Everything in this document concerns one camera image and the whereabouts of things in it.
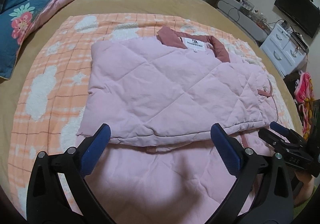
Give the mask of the green sleeved forearm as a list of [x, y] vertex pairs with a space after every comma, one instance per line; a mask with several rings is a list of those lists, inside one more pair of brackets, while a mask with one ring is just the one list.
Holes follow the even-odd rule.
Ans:
[[318, 186], [315, 185], [316, 178], [307, 172], [295, 170], [295, 177], [299, 182], [302, 182], [302, 186], [298, 194], [295, 195], [293, 199], [294, 218], [302, 212], [318, 188]]

